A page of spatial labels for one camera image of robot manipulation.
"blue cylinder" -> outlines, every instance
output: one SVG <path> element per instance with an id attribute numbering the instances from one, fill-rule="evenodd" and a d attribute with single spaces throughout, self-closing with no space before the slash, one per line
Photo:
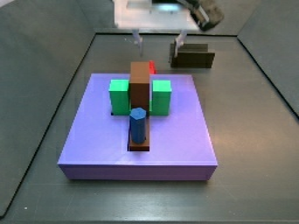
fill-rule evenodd
<path id="1" fill-rule="evenodd" d="M 137 144 L 142 144 L 146 141 L 146 110 L 142 108 L 131 110 L 130 133 Z"/>

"gray table surface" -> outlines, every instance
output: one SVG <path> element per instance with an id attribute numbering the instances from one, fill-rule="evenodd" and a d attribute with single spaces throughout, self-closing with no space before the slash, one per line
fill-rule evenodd
<path id="1" fill-rule="evenodd" d="M 209 43 L 213 69 L 171 69 L 174 36 L 96 36 L 7 216 L 46 221 L 299 221 L 298 119 L 237 38 Z M 159 74 L 193 74 L 219 168 L 209 182 L 70 181 L 56 165 L 92 73 L 129 73 L 154 60 Z"/>

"green block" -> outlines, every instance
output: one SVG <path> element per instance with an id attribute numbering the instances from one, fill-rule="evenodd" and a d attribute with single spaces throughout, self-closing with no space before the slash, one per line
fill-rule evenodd
<path id="1" fill-rule="evenodd" d="M 108 92 L 127 92 L 129 90 L 129 80 L 111 80 Z"/>
<path id="2" fill-rule="evenodd" d="M 129 80 L 111 80 L 108 92 L 114 115 L 129 116 Z"/>
<path id="3" fill-rule="evenodd" d="M 154 80 L 153 85 L 153 116 L 169 116 L 173 85 L 170 80 Z"/>
<path id="4" fill-rule="evenodd" d="M 170 93 L 173 92 L 173 83 L 170 80 L 154 80 L 154 92 Z"/>

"purple platform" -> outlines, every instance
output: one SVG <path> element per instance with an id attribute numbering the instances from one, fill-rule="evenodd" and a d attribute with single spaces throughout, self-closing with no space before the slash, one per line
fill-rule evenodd
<path id="1" fill-rule="evenodd" d="M 112 116 L 108 85 L 129 74 L 92 74 L 59 166 L 68 179 L 209 180 L 218 167 L 202 105 L 190 75 L 173 81 L 169 116 L 151 116 L 151 150 L 127 151 L 129 116 Z"/>

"wall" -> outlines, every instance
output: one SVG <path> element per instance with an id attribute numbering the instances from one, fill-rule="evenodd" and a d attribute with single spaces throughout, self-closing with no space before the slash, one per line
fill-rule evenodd
<path id="1" fill-rule="evenodd" d="M 238 38 L 299 115 L 299 1 L 265 0 Z"/>
<path id="2" fill-rule="evenodd" d="M 15 0 L 0 8 L 0 216 L 94 35 L 76 1 Z"/>

